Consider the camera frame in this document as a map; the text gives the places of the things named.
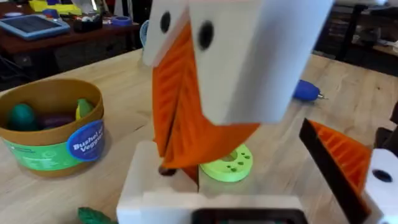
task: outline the bushel of veggies label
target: bushel of veggies label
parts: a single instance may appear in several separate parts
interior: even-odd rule
[[[75,131],[67,141],[67,151],[79,161],[94,161],[104,149],[103,120],[93,121]]]

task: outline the white base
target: white base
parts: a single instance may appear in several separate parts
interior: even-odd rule
[[[161,176],[161,162],[154,142],[137,145],[117,207],[119,224],[187,224],[199,208],[302,209],[298,198],[291,196],[221,194],[208,198],[197,193],[196,183],[182,171]]]

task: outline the white plastic block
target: white plastic block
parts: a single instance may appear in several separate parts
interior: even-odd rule
[[[120,224],[148,224],[142,221],[141,211],[146,192],[198,191],[196,183],[182,171],[177,171],[173,177],[161,176],[158,172],[161,163],[156,143],[143,141],[137,145],[116,209]]]
[[[187,224],[192,213],[201,208],[302,209],[298,198],[292,196],[206,197],[184,172],[177,171],[172,177],[159,175],[160,163],[154,142],[137,145],[117,207],[119,224]]]
[[[189,2],[203,114],[214,124],[284,115],[332,0]],[[213,26],[207,49],[204,24]]]
[[[392,181],[378,179],[375,170],[387,173]],[[398,224],[398,158],[391,151],[373,150],[363,197],[372,211],[367,223]]]
[[[166,13],[170,14],[170,24],[163,32],[160,23]],[[153,0],[143,56],[146,65],[158,66],[187,21],[188,0]]]

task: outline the green toy vegetable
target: green toy vegetable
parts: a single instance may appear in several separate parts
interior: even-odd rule
[[[79,219],[83,224],[118,224],[113,222],[104,213],[88,207],[78,209]]]
[[[76,120],[88,115],[93,110],[93,105],[86,99],[77,100]]]
[[[7,127],[15,131],[39,130],[33,109],[25,103],[20,103],[12,108]]]

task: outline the lime green disc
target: lime green disc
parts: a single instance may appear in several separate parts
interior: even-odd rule
[[[245,178],[253,166],[253,156],[244,145],[237,147],[231,154],[232,161],[218,159],[201,164],[201,169],[211,178],[222,182],[237,182]]]

